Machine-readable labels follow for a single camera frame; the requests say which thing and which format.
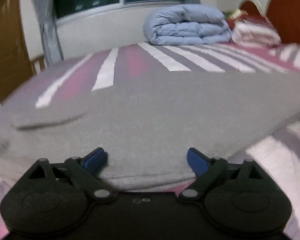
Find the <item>grey sweatpants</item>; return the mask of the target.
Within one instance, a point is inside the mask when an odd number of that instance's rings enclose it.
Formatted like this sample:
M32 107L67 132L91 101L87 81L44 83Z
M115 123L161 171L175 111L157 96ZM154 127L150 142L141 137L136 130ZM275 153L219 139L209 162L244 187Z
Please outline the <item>grey sweatpants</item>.
M40 158L61 163L104 148L101 177L126 189L187 181L186 152L228 158L300 115L300 73L147 73L112 87L0 110L0 178L14 184Z

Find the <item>striped pink grey bedsheet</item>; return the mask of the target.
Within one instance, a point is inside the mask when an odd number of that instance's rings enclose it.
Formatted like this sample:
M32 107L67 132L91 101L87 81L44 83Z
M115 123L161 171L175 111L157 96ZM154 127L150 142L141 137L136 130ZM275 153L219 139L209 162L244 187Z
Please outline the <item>striped pink grey bedsheet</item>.
M300 73L298 55L300 46L291 44L268 49L142 42L50 67L21 85L2 107L25 93L31 106L42 108L57 98L147 73ZM108 154L97 178L116 192L113 199L88 196L61 179L49 185L23 179L24 174L14 184L0 178L0 231L6 239L300 239L300 115L224 159L259 165L264 201L183 201L181 191L196 179L188 163L193 177L187 181L121 189L101 177Z

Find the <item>wooden chair by door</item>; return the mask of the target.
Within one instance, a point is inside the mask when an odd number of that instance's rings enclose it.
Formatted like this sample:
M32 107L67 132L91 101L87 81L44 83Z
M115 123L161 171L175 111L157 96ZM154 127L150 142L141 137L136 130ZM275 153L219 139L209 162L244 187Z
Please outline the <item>wooden chair by door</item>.
M34 75L37 75L45 70L45 57L40 55L30 61Z

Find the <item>brown wooden door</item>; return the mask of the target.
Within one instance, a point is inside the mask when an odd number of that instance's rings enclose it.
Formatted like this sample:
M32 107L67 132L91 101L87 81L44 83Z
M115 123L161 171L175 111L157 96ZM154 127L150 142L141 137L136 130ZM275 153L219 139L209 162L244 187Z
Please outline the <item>brown wooden door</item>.
M33 76L21 24L20 0L0 0L0 102Z

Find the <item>folded white pink blanket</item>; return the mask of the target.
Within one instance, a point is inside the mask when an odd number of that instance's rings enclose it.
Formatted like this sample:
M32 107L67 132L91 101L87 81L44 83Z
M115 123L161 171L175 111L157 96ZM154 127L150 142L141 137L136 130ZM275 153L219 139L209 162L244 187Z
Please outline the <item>folded white pink blanket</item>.
M275 47L281 44L279 33L269 23L237 22L231 39L235 44L251 47Z

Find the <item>folded light blue duvet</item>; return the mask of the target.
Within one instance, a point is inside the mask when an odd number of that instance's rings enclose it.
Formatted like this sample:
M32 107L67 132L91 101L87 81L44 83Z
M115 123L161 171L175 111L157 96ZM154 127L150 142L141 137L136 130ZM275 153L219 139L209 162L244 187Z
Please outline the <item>folded light blue duvet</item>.
M147 16L143 34L155 46L214 44L231 40L224 14L203 4L163 7Z

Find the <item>red patterned folded cloth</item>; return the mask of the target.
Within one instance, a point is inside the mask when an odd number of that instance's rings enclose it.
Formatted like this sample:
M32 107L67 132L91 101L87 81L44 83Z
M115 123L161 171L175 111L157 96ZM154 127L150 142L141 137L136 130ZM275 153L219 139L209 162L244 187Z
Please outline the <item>red patterned folded cloth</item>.
M246 18L249 15L246 11L240 9L235 9L232 11L224 11L223 14L231 30L234 29L237 21Z

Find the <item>red wooden headboard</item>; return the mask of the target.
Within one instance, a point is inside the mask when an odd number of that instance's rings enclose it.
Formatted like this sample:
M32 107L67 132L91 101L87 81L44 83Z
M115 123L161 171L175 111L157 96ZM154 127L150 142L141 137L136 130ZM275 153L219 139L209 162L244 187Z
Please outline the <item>red wooden headboard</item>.
M264 16L273 24L282 43L300 44L300 0L269 0L265 12L252 0L243 0L239 9L249 15Z

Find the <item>grey left curtain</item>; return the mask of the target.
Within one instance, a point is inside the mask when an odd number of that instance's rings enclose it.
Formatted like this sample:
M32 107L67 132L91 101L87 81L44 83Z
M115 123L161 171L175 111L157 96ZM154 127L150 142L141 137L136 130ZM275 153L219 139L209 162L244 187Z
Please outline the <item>grey left curtain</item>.
M57 34L56 13L53 0L33 0L40 38L47 64L53 65L63 61L63 53Z

